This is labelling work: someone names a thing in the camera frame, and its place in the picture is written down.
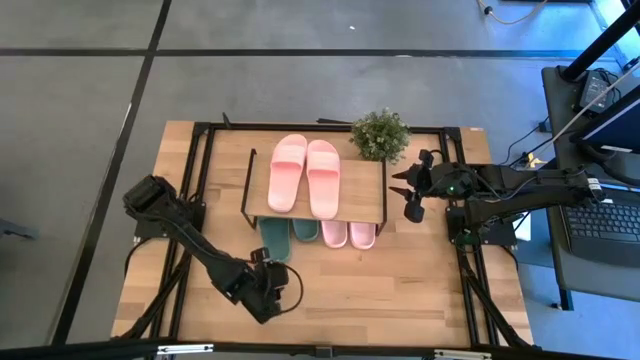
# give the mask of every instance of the wooden table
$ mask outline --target wooden table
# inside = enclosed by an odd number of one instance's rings
[[[192,122],[168,122],[160,144],[154,174],[165,177],[176,189],[182,180],[192,128]],[[246,258],[262,246],[259,232],[252,230],[240,214],[249,150],[253,147],[258,153],[270,153],[284,135],[286,132],[248,130],[215,133],[204,195],[207,212],[203,234],[232,256]],[[348,133],[304,135],[309,141],[330,141],[342,159],[358,159]],[[462,136],[468,163],[491,162],[484,130],[462,128]],[[198,149],[196,169],[203,147]],[[453,144],[449,147],[455,156]],[[389,186],[406,186],[391,175],[417,161],[423,148],[439,149],[437,136],[412,135],[406,159],[388,166]],[[196,187],[195,178],[191,189]],[[211,286],[204,267],[193,261],[179,338],[238,343],[469,346],[455,248],[447,241],[446,202],[424,199],[425,219],[414,224],[402,215],[405,202],[401,196],[389,191],[387,198],[388,222],[370,250],[356,250],[350,244],[329,249],[322,239],[313,243],[292,240],[290,265],[303,277],[305,296],[298,309],[265,325],[259,325],[244,307],[224,299]],[[113,335],[128,330],[155,296],[167,243],[166,239],[151,240],[133,256]],[[493,300],[518,334],[531,343],[513,259],[499,247],[483,249]],[[283,308],[297,300],[298,291],[297,281],[292,280],[283,293]],[[487,342],[482,306],[475,296],[474,300],[480,339]],[[166,334],[171,309],[170,299],[162,334]]]

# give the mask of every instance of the black metal frame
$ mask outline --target black metal frame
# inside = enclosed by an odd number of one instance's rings
[[[622,3],[622,6],[624,6],[625,10],[629,9],[631,7],[631,4],[634,3],[633,0],[620,0],[620,2]],[[636,23],[634,27],[636,28],[638,35],[640,35],[640,24]]]
[[[566,290],[558,285],[558,292],[560,293],[560,303],[555,303],[552,306],[564,311],[573,311],[573,296],[571,295],[571,290]]]
[[[262,344],[236,344],[228,342],[202,343],[193,341],[179,341],[172,338],[135,339],[103,341],[82,344],[69,344],[64,347],[52,349],[50,346],[31,348],[18,348],[0,350],[3,359],[13,360],[87,360],[87,359],[133,359],[141,356],[160,356],[166,358],[169,347],[189,346],[191,349],[199,348],[201,352],[224,353],[265,353]],[[443,349],[443,348],[408,348],[388,347],[379,349],[369,346],[341,346],[330,348],[315,345],[273,345],[269,351],[273,354],[309,355],[318,358],[330,358],[335,356],[402,356],[419,357],[423,359],[447,358],[447,359],[518,359],[518,360],[597,360],[602,357],[567,354],[553,351],[542,351],[536,348],[514,348],[495,345],[478,345],[471,349]]]
[[[224,121],[221,123],[196,123],[194,127],[194,132],[191,140],[191,144],[189,147],[189,155],[187,156],[187,164],[185,166],[185,173],[183,176],[182,184],[183,188],[181,188],[180,196],[186,196],[188,193],[188,183],[191,179],[193,162],[195,160],[195,151],[197,149],[197,143],[201,136],[201,131],[203,126],[207,126],[208,134],[207,134],[207,147],[205,148],[205,156],[203,157],[203,163],[201,166],[200,174],[198,175],[198,187],[196,190],[197,199],[202,202],[202,195],[204,192],[204,183],[206,181],[208,166],[211,163],[211,148],[214,140],[214,135],[216,130],[265,130],[265,131],[287,131],[287,132],[305,132],[305,131],[324,131],[324,132],[349,132],[350,126],[348,124],[343,124],[337,121],[318,121],[318,124],[268,124],[268,123],[238,123],[233,124],[229,121],[226,114],[223,114]],[[456,158],[459,162],[464,162],[464,150],[462,146],[462,138],[460,135],[459,128],[440,128],[440,127],[411,127],[410,131],[412,134],[431,134],[437,135],[440,143],[440,151],[443,154],[443,161],[450,161],[451,156],[449,154],[448,148],[448,140],[453,141],[453,145],[456,152]],[[249,158],[249,170],[247,172],[247,179],[251,175],[251,166],[252,160],[255,156],[256,152],[252,149]],[[386,178],[383,181],[384,189],[385,189],[385,197],[383,198],[386,202]],[[247,182],[245,182],[245,192],[247,190]],[[249,219],[249,217],[244,213],[244,207],[246,205],[246,196],[243,197],[242,203],[242,213],[245,216],[245,219],[249,222],[249,224],[255,223],[255,218],[253,221]],[[165,258],[165,269],[173,268],[173,261],[175,259],[175,252],[177,247],[168,249],[167,255]],[[482,288],[487,292],[489,292],[489,284],[486,276],[486,269],[484,266],[484,259],[482,258],[481,248],[474,249],[475,251],[475,262],[476,262],[476,271],[478,273],[478,278],[480,280]],[[462,282],[463,288],[463,299],[465,312],[467,315],[467,327],[470,337],[470,343],[472,346],[476,346],[480,344],[478,329],[477,329],[477,321],[476,314],[474,310],[474,304],[472,299],[472,289],[469,283],[465,280],[462,275],[462,256],[466,256],[466,254],[461,250],[456,250],[456,255],[458,258],[458,266],[460,271],[460,278]],[[177,338],[179,325],[180,325],[180,314],[182,311],[182,306],[184,304],[184,299],[186,295],[186,282],[188,279],[188,270],[186,274],[180,279],[178,283],[178,290],[175,297],[175,304],[172,313],[172,318],[170,320],[171,325],[169,328],[169,337],[172,339]],[[498,337],[497,330],[495,324],[491,321],[487,310],[485,310],[485,317],[487,319],[487,330],[489,334],[489,344],[490,345],[498,345]],[[155,319],[157,323],[161,321],[162,314],[158,315],[158,318]],[[152,332],[150,337],[157,337],[159,335],[158,332]],[[432,348],[421,348],[421,347],[359,347],[359,346],[315,346],[315,345],[281,345],[281,344],[242,344],[237,343],[233,345],[234,350],[238,352],[264,352],[264,353],[279,353],[284,352],[288,354],[312,354],[319,357],[324,357],[323,355],[336,356],[337,354],[341,355],[383,355],[383,356],[425,356],[426,354],[430,354],[434,351]],[[216,343],[216,350],[219,350],[219,345]]]
[[[574,81],[580,77],[589,66],[636,26],[638,21],[640,21],[640,1],[632,3],[571,65],[560,73],[560,76],[567,81]]]
[[[224,124],[226,126],[226,129],[232,129],[231,122],[229,121],[229,118],[227,117],[227,115],[224,113],[223,113],[223,118],[225,119]],[[326,119],[319,119],[318,124],[325,124],[325,122],[321,120],[326,120]],[[336,122],[332,122],[332,124],[348,124],[348,123],[345,123],[342,121],[340,122],[336,121]],[[345,132],[351,130],[351,128],[347,128],[345,126],[341,126],[341,128]],[[247,220],[247,223],[249,224],[249,226],[251,226],[251,228],[254,230],[256,229],[256,226],[257,226],[258,217],[254,216],[253,219],[250,219],[246,209],[247,209],[247,195],[249,194],[249,183],[251,182],[251,173],[253,172],[253,159],[257,154],[258,152],[256,151],[256,149],[251,149],[251,152],[249,153],[249,166],[247,167],[247,177],[244,180],[244,188],[242,190],[242,203],[240,205],[240,213],[242,214],[244,219]],[[381,161],[380,163],[382,164],[382,222],[379,224],[376,224],[376,236],[380,236],[382,229],[384,229],[384,226],[387,224],[387,162]]]

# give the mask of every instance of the pink slipper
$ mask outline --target pink slipper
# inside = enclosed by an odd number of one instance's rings
[[[285,136],[273,150],[267,196],[273,211],[287,212],[293,208],[306,153],[307,139],[299,134]]]
[[[341,248],[347,243],[347,223],[344,221],[321,221],[324,243],[330,248]]]
[[[340,194],[340,156],[333,145],[324,140],[309,143],[307,178],[311,213],[320,220],[333,219]]]
[[[349,223],[351,245],[360,250],[367,250],[376,242],[376,224]]]

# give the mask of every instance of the green slipper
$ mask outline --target green slipper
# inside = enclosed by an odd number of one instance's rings
[[[318,237],[320,226],[317,220],[292,219],[293,232],[303,242],[311,242]]]
[[[260,235],[264,246],[269,249],[271,260],[287,262],[291,256],[289,220],[282,218],[259,217]]]

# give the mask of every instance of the potted plant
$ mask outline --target potted plant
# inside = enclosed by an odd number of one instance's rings
[[[385,108],[381,114],[372,112],[355,121],[349,141],[360,149],[365,160],[396,164],[404,159],[402,152],[409,145],[409,135],[409,126],[400,120],[400,115]]]

